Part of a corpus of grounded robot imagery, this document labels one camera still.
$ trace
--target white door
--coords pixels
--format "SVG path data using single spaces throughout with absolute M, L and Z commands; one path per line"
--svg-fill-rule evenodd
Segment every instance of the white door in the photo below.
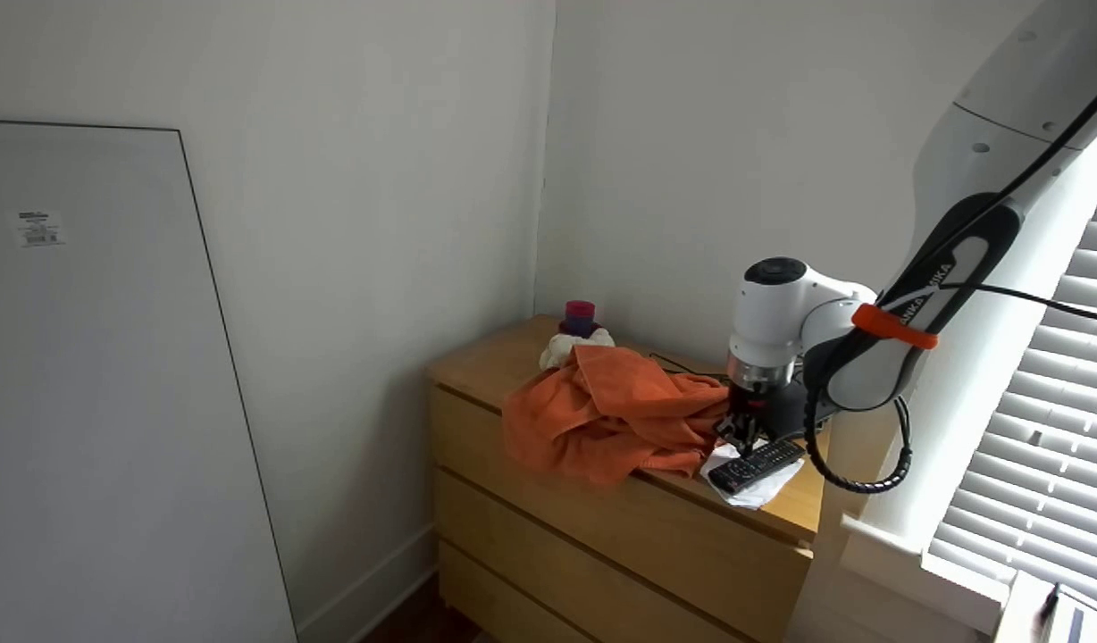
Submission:
M 289 643 L 170 128 L 0 122 L 0 643 Z

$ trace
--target white wall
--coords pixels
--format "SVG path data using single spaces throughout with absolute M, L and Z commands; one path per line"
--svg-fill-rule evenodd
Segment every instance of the white wall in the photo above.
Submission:
M 557 0 L 537 309 L 595 295 L 616 331 L 720 366 L 757 256 L 887 286 L 922 139 L 1030 8 Z M 836 568 L 848 505 L 828 490 L 792 641 L 973 641 Z
M 0 0 L 0 118 L 179 126 L 304 641 L 430 568 L 420 366 L 526 314 L 549 0 Z

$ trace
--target baseboard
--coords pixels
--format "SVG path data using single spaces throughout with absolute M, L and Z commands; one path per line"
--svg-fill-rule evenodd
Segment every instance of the baseboard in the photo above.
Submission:
M 414 534 L 357 581 L 339 591 L 324 609 L 296 624 L 299 643 L 366 641 L 393 609 L 400 609 L 424 580 L 431 580 L 431 528 Z

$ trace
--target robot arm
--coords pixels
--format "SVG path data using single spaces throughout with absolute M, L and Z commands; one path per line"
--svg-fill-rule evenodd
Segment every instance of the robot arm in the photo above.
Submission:
M 734 387 L 769 400 L 757 422 L 816 422 L 811 409 L 868 410 L 902 398 L 927 335 L 966 309 L 1010 251 L 1023 211 L 1097 135 L 1097 0 L 1046 0 L 975 72 L 929 135 L 919 175 L 919 251 L 884 295 L 800 261 L 755 263 L 736 293 Z M 859 312 L 878 312 L 898 344 Z

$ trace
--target label sticker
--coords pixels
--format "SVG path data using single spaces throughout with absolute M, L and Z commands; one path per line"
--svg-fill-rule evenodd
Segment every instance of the label sticker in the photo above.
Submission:
M 13 230 L 17 230 L 20 248 L 61 248 L 63 244 L 61 222 L 50 211 L 17 211 Z

